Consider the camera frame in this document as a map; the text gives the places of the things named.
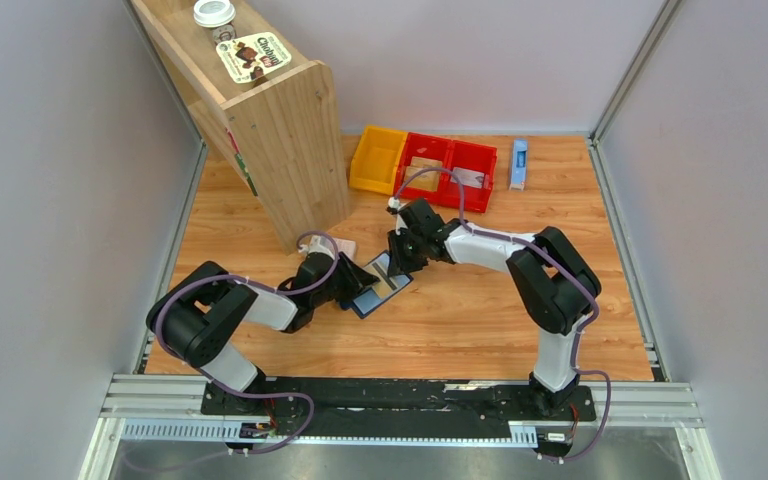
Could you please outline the gold credit card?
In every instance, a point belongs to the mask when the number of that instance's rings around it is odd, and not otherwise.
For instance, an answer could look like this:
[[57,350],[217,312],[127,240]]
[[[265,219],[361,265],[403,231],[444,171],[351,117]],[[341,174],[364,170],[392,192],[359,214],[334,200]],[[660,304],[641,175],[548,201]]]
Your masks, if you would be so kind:
[[411,277],[406,274],[389,275],[389,265],[389,254],[382,252],[363,266],[364,271],[377,279],[377,282],[372,286],[372,290],[381,300],[396,294],[411,282]]

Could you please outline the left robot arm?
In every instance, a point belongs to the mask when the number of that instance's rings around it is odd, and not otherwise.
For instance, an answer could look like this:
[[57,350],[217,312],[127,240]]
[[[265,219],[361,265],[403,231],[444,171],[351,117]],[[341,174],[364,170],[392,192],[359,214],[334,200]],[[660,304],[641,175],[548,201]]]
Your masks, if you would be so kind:
[[167,353],[200,371],[245,415],[266,399],[265,374],[231,343],[244,323],[292,334],[308,325],[329,302],[350,302],[379,278],[345,254],[309,253],[293,277],[276,287],[230,274],[207,261],[149,310],[147,328]]

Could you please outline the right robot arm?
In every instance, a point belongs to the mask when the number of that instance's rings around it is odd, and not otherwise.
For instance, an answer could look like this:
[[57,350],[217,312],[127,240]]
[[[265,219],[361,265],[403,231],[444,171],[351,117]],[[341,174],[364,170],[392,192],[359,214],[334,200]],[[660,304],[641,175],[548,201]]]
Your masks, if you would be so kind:
[[565,234],[546,227],[536,234],[479,228],[462,218],[444,221],[424,199],[390,198],[396,219],[388,234],[391,276],[422,270],[429,262],[465,264],[511,276],[526,312],[540,330],[531,373],[533,410],[552,419],[571,402],[580,373],[580,334],[599,313],[602,286]]

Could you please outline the navy blue card holder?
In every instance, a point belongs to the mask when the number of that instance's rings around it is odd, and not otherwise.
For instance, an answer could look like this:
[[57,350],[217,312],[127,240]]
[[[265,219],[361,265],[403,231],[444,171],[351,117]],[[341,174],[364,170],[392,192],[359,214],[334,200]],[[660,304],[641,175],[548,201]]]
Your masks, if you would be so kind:
[[395,296],[396,294],[390,296],[389,298],[386,298],[384,300],[379,299],[375,292],[372,290],[372,288],[365,292],[364,294],[357,297],[350,305],[348,306],[341,306],[338,304],[338,306],[344,310],[353,311],[360,319],[364,319],[368,317],[370,314],[372,314],[375,310],[377,310],[379,307],[381,307],[384,303],[386,303],[390,298]]

